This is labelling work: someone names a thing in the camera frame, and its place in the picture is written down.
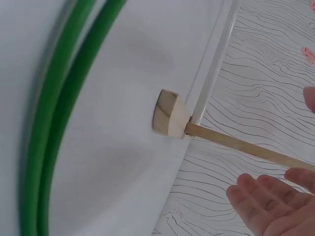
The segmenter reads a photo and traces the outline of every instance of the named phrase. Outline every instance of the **finger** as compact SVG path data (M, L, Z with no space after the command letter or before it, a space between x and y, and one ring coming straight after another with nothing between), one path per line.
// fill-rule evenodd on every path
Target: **finger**
M305 87L303 96L306 106L315 113L315 87Z
M284 177L315 194L315 172L302 168L291 168L286 171Z
M237 179L237 185L275 219L286 216L293 211L292 207L280 201L267 189L260 186L249 174L240 175Z
M273 221L273 217L237 185L230 186L226 195L246 226L256 236L263 236L266 228Z
M300 193L277 178L261 175L257 182L269 192L294 209L300 209L311 200L311 195Z

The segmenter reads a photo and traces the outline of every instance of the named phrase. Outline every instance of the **white surface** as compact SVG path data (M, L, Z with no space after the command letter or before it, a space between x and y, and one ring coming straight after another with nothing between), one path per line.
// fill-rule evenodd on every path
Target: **white surface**
M161 89L189 98L194 110L198 95L190 102L189 91L221 4L127 2L63 139L50 205L52 236L151 234L189 143L153 133L153 110Z
M202 125L315 163L315 114L302 95L315 85L315 65L301 54L315 48L314 23L307 1L244 0ZM195 138L153 236L253 236L225 190L242 173L285 181L285 170Z

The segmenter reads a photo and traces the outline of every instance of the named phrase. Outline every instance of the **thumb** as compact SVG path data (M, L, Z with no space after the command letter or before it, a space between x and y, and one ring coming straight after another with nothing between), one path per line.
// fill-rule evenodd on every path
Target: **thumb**
M306 106L315 113L315 87L305 87L303 95Z
M315 172L302 168L290 168L284 177L315 194Z

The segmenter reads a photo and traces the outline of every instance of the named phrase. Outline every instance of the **wooden mallet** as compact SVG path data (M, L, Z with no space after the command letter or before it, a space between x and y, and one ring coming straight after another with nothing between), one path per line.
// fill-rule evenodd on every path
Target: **wooden mallet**
M163 89L154 111L153 130L178 139L183 139L186 134L198 136L283 166L315 171L315 166L312 164L190 123L189 119L189 111L179 95Z

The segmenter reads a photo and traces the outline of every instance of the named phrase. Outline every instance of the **pink object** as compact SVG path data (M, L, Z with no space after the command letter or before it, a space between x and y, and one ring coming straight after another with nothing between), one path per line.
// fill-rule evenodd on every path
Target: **pink object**
M311 2L311 8L313 9L313 11L315 11L315 1Z
M313 64L314 61L315 61L315 54L308 48L306 47L303 47L301 49L302 51L302 54L305 56L305 58L307 59L307 61L310 63L310 64Z

